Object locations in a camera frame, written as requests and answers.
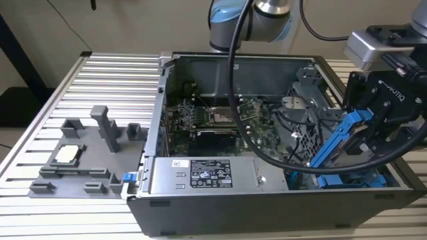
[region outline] black cable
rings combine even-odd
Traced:
[[[323,131],[321,131],[321,120],[320,120],[320,119],[317,120],[316,127],[317,127],[317,134],[319,134],[320,146],[323,146],[323,145],[324,145],[324,142],[323,142]]]
[[[288,159],[292,159],[292,157],[293,157],[293,155],[295,155],[296,150],[299,149],[299,147],[300,147],[300,138],[297,137],[297,138],[296,138],[295,148],[293,148],[293,150],[292,150],[292,152],[291,152],[291,155],[288,156]]]
[[[60,18],[62,19],[62,21],[65,22],[69,30],[73,32],[73,34],[78,37],[78,39],[81,40],[81,42],[84,43],[84,45],[86,46],[88,50],[92,52],[92,48],[89,47],[89,45],[86,44],[86,42],[82,40],[81,36],[78,35],[78,33],[76,33],[76,31],[73,30],[72,26],[69,26],[64,16],[61,15],[60,11],[57,10],[57,8],[54,7],[54,5],[52,4],[50,0],[45,0],[48,2],[48,4],[52,6],[52,8],[54,9],[54,11],[57,12]]]
[[[284,121],[289,122],[291,124],[296,124],[296,125],[304,125],[304,126],[312,126],[315,125],[315,123],[312,122],[300,122],[300,121],[295,121],[291,118],[288,118],[280,111],[276,111],[276,113],[279,113],[279,116],[283,118]]]
[[[331,174],[348,174],[348,173],[356,173],[363,172],[369,169],[373,169],[379,166],[383,166],[384,164],[393,161],[396,158],[399,158],[403,154],[405,154],[413,146],[417,145],[420,141],[424,140],[427,136],[427,121],[423,123],[420,129],[415,133],[412,137],[408,138],[408,140],[404,142],[404,144],[399,145],[393,152],[388,153],[387,155],[379,156],[375,160],[357,163],[349,166],[343,167],[331,167],[331,168],[317,168],[317,167],[301,167],[296,165],[287,164],[281,161],[277,161],[272,157],[269,157],[255,145],[252,142],[252,139],[245,131],[245,126],[243,124],[243,121],[239,116],[237,111],[237,104],[235,101],[235,84],[233,84],[233,65],[235,65],[235,58],[236,58],[236,48],[239,43],[239,36],[244,24],[245,17],[248,15],[248,11],[252,7],[253,0],[247,0],[245,4],[243,6],[241,14],[239,16],[235,31],[231,38],[231,46],[229,46],[229,52],[228,52],[228,60],[226,60],[226,98],[228,98],[228,104],[229,109],[232,111],[233,121],[237,126],[240,136],[243,140],[245,141],[247,145],[249,146],[253,153],[259,156],[260,159],[263,159],[268,164],[273,165],[277,168],[285,169],[288,171],[308,173],[308,174],[316,174],[316,175],[331,175]]]
[[[279,116],[279,112],[275,112],[275,118],[277,119],[277,122],[280,124],[280,126],[289,132],[293,133],[292,129],[284,124],[284,122],[281,121],[281,118]]]
[[[325,37],[321,36],[319,33],[316,33],[316,31],[312,29],[312,27],[308,24],[308,21],[305,19],[305,14],[304,14],[304,0],[299,0],[299,15],[300,15],[300,20],[304,23],[304,26],[308,30],[308,32],[311,33],[311,35],[316,38],[320,39],[323,41],[327,42],[339,42],[339,41],[345,41],[348,39],[348,36],[339,36],[339,37]]]
[[[4,145],[4,144],[1,144],[1,143],[0,143],[0,146],[1,146],[1,147],[4,147],[4,148],[6,148],[6,149],[12,149],[12,147],[10,147],[10,146]]]
[[[208,29],[210,29],[210,12],[212,12],[212,6],[213,6],[213,1],[210,2],[210,5],[208,6],[208,13],[206,13],[206,26],[208,26]]]

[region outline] white sticker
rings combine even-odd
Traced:
[[[172,168],[188,168],[189,161],[188,160],[173,160]]]

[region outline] warning label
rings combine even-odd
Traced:
[[[190,180],[193,188],[232,188],[229,160],[190,160]]]

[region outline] metal table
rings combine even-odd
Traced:
[[[357,69],[345,60],[327,61],[341,81]],[[24,240],[149,239],[121,199],[30,199],[28,187],[61,138],[65,118],[85,126],[93,105],[106,105],[117,125],[149,126],[158,80],[158,56],[93,53],[80,57],[49,101],[0,164],[0,237]],[[404,157],[427,184],[427,151]],[[387,210],[356,230],[324,230],[194,236],[196,239],[427,239],[427,197],[407,208]]]

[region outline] motherboard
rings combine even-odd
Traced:
[[[285,145],[275,127],[268,104],[259,96],[239,96],[237,111],[252,142],[271,157],[283,158]],[[226,99],[197,94],[166,108],[168,155],[170,157],[225,157],[255,155],[244,142]]]

